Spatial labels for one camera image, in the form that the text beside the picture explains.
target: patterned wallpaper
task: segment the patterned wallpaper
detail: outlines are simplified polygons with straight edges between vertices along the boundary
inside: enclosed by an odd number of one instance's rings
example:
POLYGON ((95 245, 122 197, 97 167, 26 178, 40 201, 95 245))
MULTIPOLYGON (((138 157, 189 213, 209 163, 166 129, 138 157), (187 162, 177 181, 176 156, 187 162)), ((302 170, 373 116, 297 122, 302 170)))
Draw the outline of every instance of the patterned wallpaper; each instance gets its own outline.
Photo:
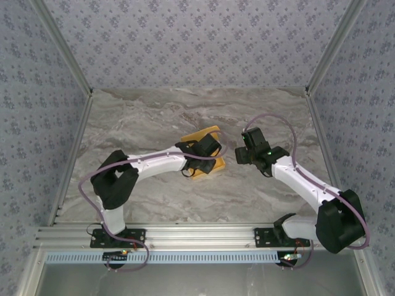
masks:
POLYGON ((0 1, 0 295, 45 225, 85 95, 28 0, 0 1))
POLYGON ((345 188, 359 193, 372 251, 395 295, 395 2, 368 0, 314 98, 345 188))
POLYGON ((45 0, 92 88, 303 86, 349 0, 45 0))

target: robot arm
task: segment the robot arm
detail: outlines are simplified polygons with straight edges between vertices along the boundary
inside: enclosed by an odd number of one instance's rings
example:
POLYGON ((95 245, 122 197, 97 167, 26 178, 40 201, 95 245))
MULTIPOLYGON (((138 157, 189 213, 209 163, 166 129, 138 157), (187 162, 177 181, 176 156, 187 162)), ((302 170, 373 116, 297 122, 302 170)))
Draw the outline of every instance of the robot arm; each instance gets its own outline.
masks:
POLYGON ((123 205, 129 199, 136 183, 161 173, 190 168, 208 174, 215 166, 215 159, 198 160, 182 154, 209 157, 221 148, 221 145, 211 134, 207 134, 200 141, 179 142, 168 149, 151 154, 125 155, 122 150, 111 153, 100 168, 124 160, 135 159, 136 161, 116 166, 91 178, 104 222, 110 232, 119 234, 126 228, 123 219, 123 205))
POLYGON ((355 192, 341 192, 338 188, 325 184, 297 163, 299 170, 322 185, 324 190, 312 184, 295 170, 287 151, 281 147, 270 147, 259 128, 249 129, 242 136, 246 146, 235 149, 238 164, 253 164, 265 177, 274 177, 287 184, 317 213, 317 216, 311 217, 288 214, 280 218, 275 223, 279 240, 319 240, 328 251, 338 253, 365 234, 353 212, 326 191, 338 193, 364 217, 355 192))

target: mounting plate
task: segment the mounting plate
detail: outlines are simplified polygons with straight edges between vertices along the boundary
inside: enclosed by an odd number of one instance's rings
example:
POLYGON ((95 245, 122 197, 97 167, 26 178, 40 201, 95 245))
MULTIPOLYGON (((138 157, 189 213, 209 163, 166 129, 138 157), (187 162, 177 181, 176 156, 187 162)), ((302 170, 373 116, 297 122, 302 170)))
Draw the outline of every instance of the mounting plate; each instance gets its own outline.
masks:
MULTIPOLYGON (((145 242, 146 239, 146 230, 145 229, 128 229, 126 228, 121 233, 117 234, 117 236, 126 238, 126 239, 135 239, 140 242, 145 242)), ((115 240, 110 237, 106 230, 104 229, 95 229, 92 232, 91 245, 92 249, 141 249, 142 245, 134 244, 132 242, 122 242, 120 240, 115 240)))
POLYGON ((276 248, 276 247, 300 247, 297 243, 299 241, 304 247, 310 247, 310 241, 308 239, 290 239, 287 237, 286 240, 280 242, 274 233, 274 228, 255 228, 254 229, 255 246, 257 248, 276 248))

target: yellow object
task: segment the yellow object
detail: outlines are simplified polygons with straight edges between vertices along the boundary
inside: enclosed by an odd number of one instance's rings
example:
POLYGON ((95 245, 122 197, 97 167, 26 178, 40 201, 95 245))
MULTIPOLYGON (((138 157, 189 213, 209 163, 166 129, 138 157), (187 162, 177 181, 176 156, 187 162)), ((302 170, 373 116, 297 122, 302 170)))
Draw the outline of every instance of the yellow object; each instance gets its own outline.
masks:
MULTIPOLYGON (((196 133, 189 134, 189 135, 187 135, 187 136, 183 136, 183 137, 181 138, 181 142, 191 141, 191 140, 199 141, 199 140, 201 140, 207 133, 209 133, 209 132, 211 132, 211 131, 218 131, 219 129, 220 129, 220 128, 219 128, 218 126, 216 126, 216 125, 211 126, 210 128, 202 129, 202 130, 200 130, 200 131, 197 131, 196 133)), ((211 135, 214 137, 214 139, 216 139, 216 140, 218 141, 218 135, 217 135, 217 133, 212 133, 211 135)), ((224 169, 224 167, 225 167, 225 161, 223 160, 223 158, 222 158, 222 157, 217 158, 217 159, 216 159, 216 162, 215 162, 215 165, 214 165, 212 171, 210 172, 210 174, 214 173, 215 171, 220 171, 220 170, 224 169)), ((193 173, 193 169, 190 168, 190 169, 189 169, 189 173, 192 174, 192 173, 193 173)), ((204 176, 204 175, 206 175, 206 174, 203 173, 201 170, 196 170, 195 175, 193 175, 191 178, 192 178, 192 180, 196 180, 196 179, 198 179, 198 178, 200 178, 200 177, 202 177, 202 176, 204 176)))

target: gray marble tabletop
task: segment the gray marble tabletop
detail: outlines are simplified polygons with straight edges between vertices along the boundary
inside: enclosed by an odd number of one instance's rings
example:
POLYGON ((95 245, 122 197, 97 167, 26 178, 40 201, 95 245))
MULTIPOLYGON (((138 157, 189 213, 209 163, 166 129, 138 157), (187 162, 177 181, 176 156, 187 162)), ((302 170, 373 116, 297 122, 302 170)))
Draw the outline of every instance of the gray marble tabletop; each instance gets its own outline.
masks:
MULTIPOLYGON (((145 179, 125 204, 125 220, 134 222, 273 222, 290 213, 313 213, 287 185, 264 178, 250 165, 238 165, 234 148, 241 130, 255 115, 273 112, 287 118, 297 134, 297 160, 323 181, 328 173, 307 102, 295 89, 110 89, 95 90, 88 123, 67 195, 57 222, 96 221, 77 184, 117 149, 145 154, 166 149, 184 135, 218 125, 228 135, 226 168, 198 180, 180 172, 145 179)), ((292 135, 275 118, 256 123, 272 146, 291 151, 292 135)), ((84 185, 95 199, 90 183, 84 185)))

